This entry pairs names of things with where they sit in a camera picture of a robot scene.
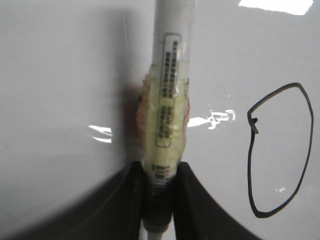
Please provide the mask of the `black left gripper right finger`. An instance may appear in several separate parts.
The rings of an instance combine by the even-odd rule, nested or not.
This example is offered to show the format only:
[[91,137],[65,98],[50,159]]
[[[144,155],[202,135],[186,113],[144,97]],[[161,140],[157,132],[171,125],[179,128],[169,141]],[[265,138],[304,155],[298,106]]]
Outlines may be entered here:
[[173,221],[177,240],[258,240],[206,191],[186,162],[175,176]]

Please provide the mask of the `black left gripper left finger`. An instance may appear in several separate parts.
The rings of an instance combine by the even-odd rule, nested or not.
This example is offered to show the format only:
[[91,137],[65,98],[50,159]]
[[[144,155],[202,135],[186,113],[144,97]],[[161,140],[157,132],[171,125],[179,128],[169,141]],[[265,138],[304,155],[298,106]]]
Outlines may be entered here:
[[34,240],[136,240],[139,237],[144,172],[134,161],[110,180],[58,215]]

